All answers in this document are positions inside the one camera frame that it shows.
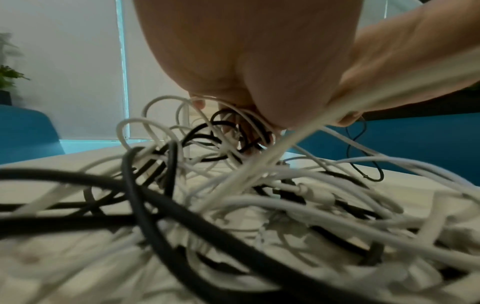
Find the forearm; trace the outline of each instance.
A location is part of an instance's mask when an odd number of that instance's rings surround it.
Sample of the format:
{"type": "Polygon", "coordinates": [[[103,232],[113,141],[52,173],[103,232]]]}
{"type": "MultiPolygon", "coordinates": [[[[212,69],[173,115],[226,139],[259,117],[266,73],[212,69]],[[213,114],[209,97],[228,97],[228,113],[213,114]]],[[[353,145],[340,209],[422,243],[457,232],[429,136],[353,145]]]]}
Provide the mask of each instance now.
{"type": "MultiPolygon", "coordinates": [[[[359,31],[342,93],[374,86],[480,46],[480,1],[433,0],[359,31]]],[[[462,89],[478,79],[391,100],[369,110],[415,103],[462,89]]]]}

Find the blue chair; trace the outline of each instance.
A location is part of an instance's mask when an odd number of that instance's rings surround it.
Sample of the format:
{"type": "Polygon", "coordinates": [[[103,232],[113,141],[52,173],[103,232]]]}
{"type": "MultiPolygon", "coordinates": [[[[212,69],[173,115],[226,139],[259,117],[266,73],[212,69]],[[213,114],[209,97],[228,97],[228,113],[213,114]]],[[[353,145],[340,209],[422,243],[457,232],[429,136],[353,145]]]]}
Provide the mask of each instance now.
{"type": "MultiPolygon", "coordinates": [[[[367,125],[368,130],[358,139],[359,143],[388,156],[443,167],[480,185],[480,113],[374,120],[367,125]]],[[[346,135],[344,128],[333,129],[346,135]]],[[[361,129],[362,123],[356,122],[349,131],[355,136],[361,129]]],[[[347,144],[324,132],[312,134],[299,145],[317,157],[346,158],[347,144]]],[[[363,156],[356,148],[351,149],[350,155],[363,156]]],[[[383,169],[411,173],[390,163],[379,165],[383,169]]]]}
{"type": "Polygon", "coordinates": [[[0,105],[0,165],[65,154],[43,113],[0,105]]]}

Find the skin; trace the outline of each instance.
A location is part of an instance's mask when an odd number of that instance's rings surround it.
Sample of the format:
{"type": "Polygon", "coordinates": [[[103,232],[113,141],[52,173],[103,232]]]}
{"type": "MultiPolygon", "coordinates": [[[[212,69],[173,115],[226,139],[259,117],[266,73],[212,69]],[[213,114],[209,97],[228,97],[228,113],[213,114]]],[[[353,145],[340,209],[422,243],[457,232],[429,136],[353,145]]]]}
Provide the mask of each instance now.
{"type": "MultiPolygon", "coordinates": [[[[433,0],[357,33],[360,0],[135,0],[135,7],[161,68],[191,96],[254,110],[279,129],[300,126],[342,96],[480,46],[478,0],[433,0]]],[[[478,80],[365,111],[425,101],[478,80]]]]}

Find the white table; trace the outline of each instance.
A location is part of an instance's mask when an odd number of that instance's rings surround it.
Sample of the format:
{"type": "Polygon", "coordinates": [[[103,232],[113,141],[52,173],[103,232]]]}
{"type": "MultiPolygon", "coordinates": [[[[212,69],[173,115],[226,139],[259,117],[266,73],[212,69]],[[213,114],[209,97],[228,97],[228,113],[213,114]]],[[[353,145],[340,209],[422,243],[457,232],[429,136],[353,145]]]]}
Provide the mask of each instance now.
{"type": "MultiPolygon", "coordinates": [[[[100,150],[82,152],[77,154],[69,154],[62,156],[55,156],[31,161],[25,161],[15,164],[10,164],[4,167],[8,168],[49,168],[60,169],[68,171],[76,171],[84,165],[91,163],[94,160],[123,154],[125,150],[122,147],[105,148],[100,150]]],[[[311,161],[295,161],[292,166],[308,166],[312,165],[311,161]]],[[[343,165],[345,168],[350,168],[348,164],[343,165]]],[[[92,170],[93,173],[100,172],[105,166],[100,166],[92,170]]],[[[378,173],[375,168],[359,166],[366,174],[376,176],[378,173]]],[[[435,190],[443,189],[442,186],[432,182],[426,178],[403,174],[393,171],[385,170],[385,180],[381,183],[368,183],[370,186],[379,189],[386,195],[390,195],[398,199],[403,204],[407,212],[424,212],[426,208],[431,205],[433,193],[435,190]]],[[[0,183],[0,203],[13,202],[29,202],[36,197],[44,194],[54,185],[44,182],[1,182],[0,183]]],[[[68,200],[82,200],[82,195],[78,194],[68,198],[68,200]]],[[[116,208],[121,208],[124,212],[126,205],[123,207],[111,207],[107,211],[115,211],[116,208]]],[[[228,215],[227,222],[217,223],[224,228],[235,229],[234,233],[237,237],[252,243],[253,238],[257,234],[252,229],[257,229],[262,225],[266,219],[267,213],[258,209],[241,209],[228,215]]],[[[87,241],[85,241],[85,234],[63,234],[58,236],[48,236],[33,242],[30,248],[32,250],[44,250],[45,252],[57,252],[60,247],[72,245],[74,243],[85,242],[88,244],[101,241],[109,232],[94,233],[87,241]]],[[[319,264],[321,260],[328,260],[330,262],[343,263],[346,261],[354,261],[349,253],[341,252],[337,248],[332,247],[331,244],[321,239],[317,235],[310,233],[303,225],[293,223],[291,221],[280,221],[271,223],[268,230],[268,244],[265,245],[265,251],[268,255],[277,258],[278,260],[287,263],[298,269],[305,269],[319,264]],[[296,251],[289,250],[289,246],[297,248],[296,251]]],[[[215,253],[210,253],[209,256],[213,259],[220,257],[215,253]]],[[[98,267],[95,271],[90,271],[72,280],[71,283],[60,289],[51,297],[51,303],[67,304],[71,302],[69,295],[75,294],[82,288],[91,284],[95,277],[104,273],[102,267],[98,267]]],[[[191,302],[191,297],[185,297],[178,292],[181,287],[176,283],[176,280],[168,275],[164,267],[157,272],[155,282],[150,287],[152,290],[163,290],[160,295],[145,300],[144,302],[151,303],[184,303],[191,302]]],[[[0,288],[0,302],[1,303],[22,303],[29,298],[30,294],[38,287],[38,282],[8,279],[4,282],[3,288],[0,288]]],[[[130,291],[128,284],[121,288],[117,295],[125,294],[130,291]]]]}

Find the table surface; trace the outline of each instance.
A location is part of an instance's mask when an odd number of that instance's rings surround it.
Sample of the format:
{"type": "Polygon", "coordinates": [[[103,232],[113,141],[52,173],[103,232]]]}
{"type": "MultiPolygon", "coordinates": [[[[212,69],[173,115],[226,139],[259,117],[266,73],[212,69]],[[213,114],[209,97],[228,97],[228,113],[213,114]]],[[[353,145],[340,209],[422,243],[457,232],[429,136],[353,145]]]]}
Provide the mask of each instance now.
{"type": "MultiPolygon", "coordinates": [[[[98,160],[100,158],[121,155],[125,152],[122,147],[105,148],[100,150],[87,151],[76,154],[61,155],[48,157],[43,159],[25,161],[20,163],[9,164],[7,168],[48,168],[76,171],[81,167],[98,160]]],[[[292,167],[305,167],[313,165],[309,160],[299,160],[291,162],[292,167]]],[[[344,168],[351,170],[348,164],[342,165],[344,168]]],[[[106,165],[94,168],[91,172],[98,173],[106,165]]],[[[371,167],[359,166],[362,171],[371,176],[376,176],[377,170],[371,167]]],[[[221,164],[216,167],[217,170],[229,171],[221,164]]],[[[433,193],[436,190],[444,189],[443,186],[432,182],[426,178],[404,174],[399,172],[385,170],[385,180],[381,183],[367,183],[369,186],[378,189],[380,192],[395,198],[404,207],[407,213],[425,213],[432,203],[433,193]]],[[[5,181],[0,183],[0,203],[25,203],[32,201],[40,195],[46,193],[54,186],[52,183],[45,182],[13,182],[5,181]]],[[[82,200],[81,193],[69,197],[66,201],[82,200]]],[[[128,211],[129,207],[125,203],[122,206],[116,205],[106,209],[106,212],[128,211]]],[[[222,228],[230,229],[234,235],[243,239],[247,243],[252,243],[258,229],[268,218],[269,213],[259,210],[258,208],[245,208],[230,213],[223,222],[216,222],[222,228]]],[[[95,242],[101,242],[105,239],[109,232],[99,231],[95,233],[75,233],[61,234],[55,236],[47,236],[36,238],[30,243],[28,250],[34,250],[35,253],[41,252],[42,256],[54,254],[64,247],[71,248],[77,246],[88,247],[95,242]]],[[[268,242],[264,245],[264,251],[270,256],[298,269],[306,269],[315,265],[324,263],[325,261],[332,263],[355,263],[356,257],[326,243],[321,237],[313,235],[307,231],[304,225],[288,220],[280,220],[269,224],[267,231],[268,242]]],[[[237,264],[228,257],[213,250],[208,253],[212,259],[228,261],[237,264]]],[[[51,297],[50,301],[55,304],[66,304],[72,302],[72,296],[91,286],[95,279],[108,271],[106,268],[97,266],[95,271],[85,271],[86,274],[74,277],[68,284],[63,286],[51,297]]],[[[169,276],[165,267],[160,267],[156,272],[155,284],[149,287],[150,298],[144,299],[142,303],[189,303],[195,302],[191,296],[185,296],[182,293],[182,287],[178,285],[176,280],[169,276]]],[[[13,278],[1,277],[0,273],[0,302],[16,302],[22,303],[38,288],[39,282],[25,282],[13,278]]],[[[128,282],[113,295],[113,300],[108,303],[115,304],[120,302],[118,297],[128,294],[131,290],[132,282],[128,282]]]]}

